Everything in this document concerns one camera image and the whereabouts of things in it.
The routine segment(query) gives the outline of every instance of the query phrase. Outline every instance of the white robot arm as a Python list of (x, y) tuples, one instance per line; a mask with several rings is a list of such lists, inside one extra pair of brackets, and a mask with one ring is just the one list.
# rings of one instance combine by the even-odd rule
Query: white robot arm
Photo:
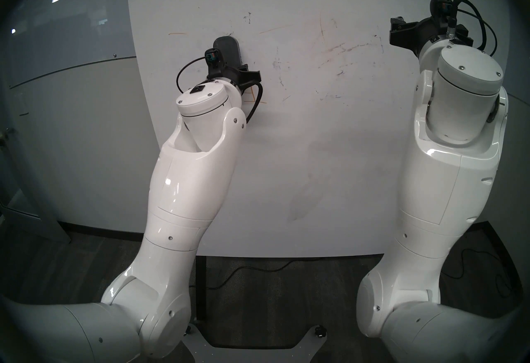
[(441, 267), (488, 199), (508, 114), (501, 67), (483, 47), (471, 47), (461, 25), (455, 36), (449, 11), (456, 14), (457, 5), (433, 0), (431, 18), (411, 24), (392, 19), (391, 44), (414, 51), (420, 77), (399, 178), (397, 228), (360, 284), (357, 323), (365, 335), (381, 337), (397, 361), (480, 361), (511, 318), (486, 319), (440, 305)]
[[(226, 197), (247, 119), (262, 93), (260, 73), (241, 65), (234, 38), (219, 38), (205, 58), (208, 80), (176, 100), (177, 124), (151, 177), (140, 250), (101, 302), (30, 306), (4, 299), (46, 361), (162, 358), (181, 341), (191, 316), (188, 285), (195, 254)], [(245, 118), (241, 94), (252, 85), (259, 95)]]

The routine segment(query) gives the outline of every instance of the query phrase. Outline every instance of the wall baseboard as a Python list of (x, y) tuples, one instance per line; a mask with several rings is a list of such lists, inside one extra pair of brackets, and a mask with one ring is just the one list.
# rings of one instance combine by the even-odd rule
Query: wall baseboard
[(144, 238), (143, 233), (137, 233), (132, 231), (100, 229), (99, 227), (74, 225), (72, 223), (66, 222), (59, 222), (59, 224), (66, 232), (73, 231), (76, 233), (82, 233), (84, 235), (108, 237), (110, 239), (120, 239), (122, 241), (131, 242), (141, 242)]

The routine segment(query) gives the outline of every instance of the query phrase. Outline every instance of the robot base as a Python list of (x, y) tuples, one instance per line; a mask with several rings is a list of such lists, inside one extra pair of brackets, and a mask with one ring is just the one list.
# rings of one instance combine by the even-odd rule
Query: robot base
[(196, 326), (191, 323), (189, 326), (189, 333), (184, 335), (182, 342), (196, 362), (205, 363), (308, 363), (328, 338), (322, 326), (313, 326), (292, 349), (230, 349), (211, 346)]

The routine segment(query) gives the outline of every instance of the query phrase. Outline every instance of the dark carpet floor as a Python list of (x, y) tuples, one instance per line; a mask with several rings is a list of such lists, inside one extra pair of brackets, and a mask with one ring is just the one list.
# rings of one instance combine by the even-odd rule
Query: dark carpet floor
[[(27, 304), (72, 304), (99, 301), (107, 285), (136, 256), (140, 243), (69, 233), (65, 245), (15, 227), (0, 238), (0, 293)], [(443, 271), (462, 273), (465, 248), (496, 254), (483, 231), (466, 233), (455, 244)], [(328, 329), (328, 340), (312, 362), (393, 361), (380, 339), (357, 328), (357, 287), (381, 255), (295, 262), (276, 273), (241, 270), (219, 290), (207, 294), (208, 318), (196, 322), (215, 346), (292, 347), (313, 325)], [(464, 253), (460, 279), (442, 274), (442, 303), (484, 317), (500, 317), (521, 301), (512, 293), (501, 264), (493, 257)], [(207, 284), (216, 286), (238, 266), (275, 269), (280, 259), (208, 258)], [(190, 284), (195, 280), (192, 271)], [(190, 288), (192, 316), (195, 289)], [(180, 343), (163, 362), (193, 362)]]

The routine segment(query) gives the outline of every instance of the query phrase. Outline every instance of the whiteboard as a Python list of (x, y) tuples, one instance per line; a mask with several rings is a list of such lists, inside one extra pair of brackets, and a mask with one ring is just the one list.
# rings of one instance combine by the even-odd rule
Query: whiteboard
[(1, 70), (11, 87), (58, 70), (135, 56), (127, 0), (21, 0), (0, 36)]
[[(471, 0), (495, 28), (506, 65), (507, 0)], [(418, 21), (430, 0), (129, 0), (138, 66), (159, 145), (175, 127), (176, 73), (215, 38), (234, 36), (264, 94), (228, 196), (200, 255), (382, 253), (418, 60), (388, 44), (390, 17)], [(480, 40), (478, 22), (458, 17)], [(486, 51), (493, 49), (488, 41)], [(202, 81), (202, 62), (181, 86)], [(244, 95), (244, 110), (252, 93)]]

